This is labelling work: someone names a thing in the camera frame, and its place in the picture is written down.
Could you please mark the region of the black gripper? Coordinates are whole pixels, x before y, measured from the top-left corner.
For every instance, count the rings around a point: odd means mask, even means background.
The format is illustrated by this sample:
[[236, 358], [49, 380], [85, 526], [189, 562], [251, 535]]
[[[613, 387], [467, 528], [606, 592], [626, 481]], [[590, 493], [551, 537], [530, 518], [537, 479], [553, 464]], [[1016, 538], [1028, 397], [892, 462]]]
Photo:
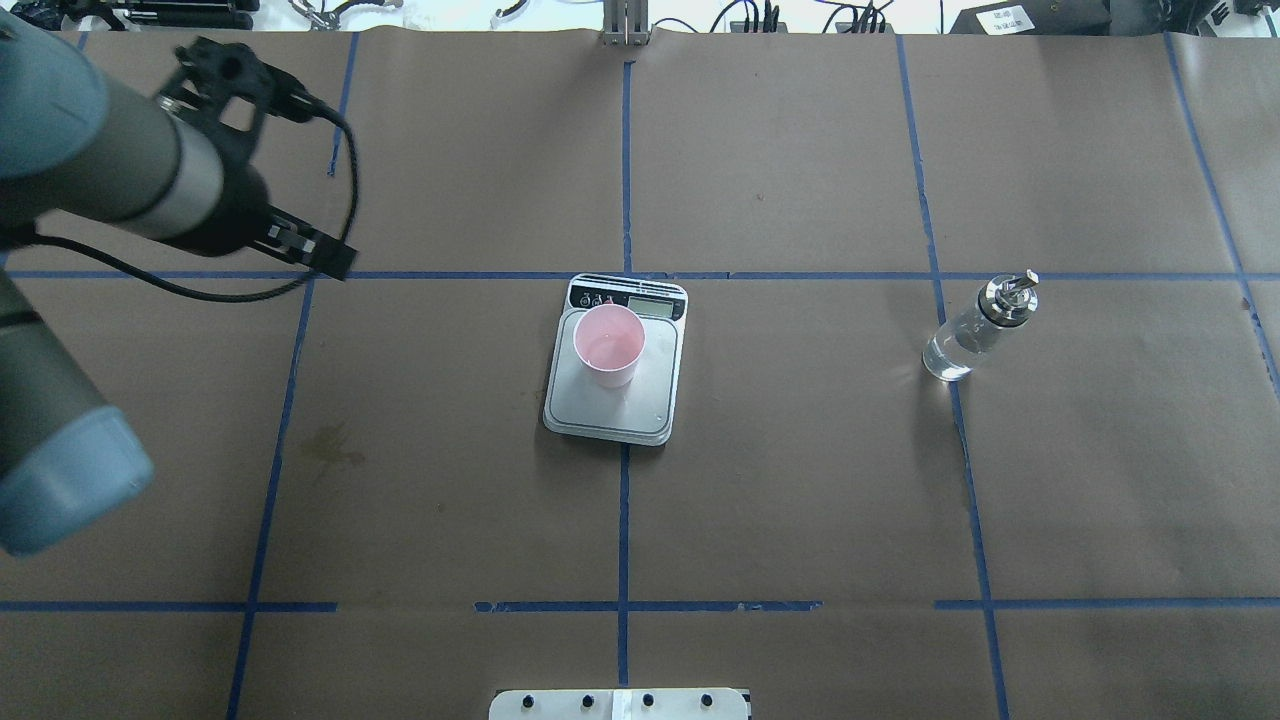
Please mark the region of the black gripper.
[[179, 161], [155, 206], [156, 241], [205, 258], [246, 247], [346, 281], [358, 252], [344, 240], [274, 208], [252, 158], [268, 117], [303, 124], [326, 105], [246, 44], [197, 37], [155, 94], [174, 120]]

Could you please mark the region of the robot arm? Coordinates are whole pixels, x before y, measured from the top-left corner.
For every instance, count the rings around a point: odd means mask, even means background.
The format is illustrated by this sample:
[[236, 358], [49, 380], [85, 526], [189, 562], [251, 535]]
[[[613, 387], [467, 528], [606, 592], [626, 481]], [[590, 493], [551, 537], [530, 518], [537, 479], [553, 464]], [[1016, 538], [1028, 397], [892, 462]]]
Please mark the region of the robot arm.
[[[279, 297], [308, 279], [344, 279], [357, 252], [358, 150], [344, 117], [246, 44], [198, 37], [146, 97], [54, 33], [3, 13], [3, 251], [78, 252], [152, 287], [211, 304]], [[252, 165], [268, 117], [321, 118], [348, 146], [339, 234], [274, 208]], [[44, 234], [64, 211], [202, 258], [255, 249], [305, 275], [256, 293], [165, 281], [102, 250]], [[154, 478], [124, 413], [111, 405], [5, 275], [3, 286], [3, 551], [38, 553], [136, 497]]]

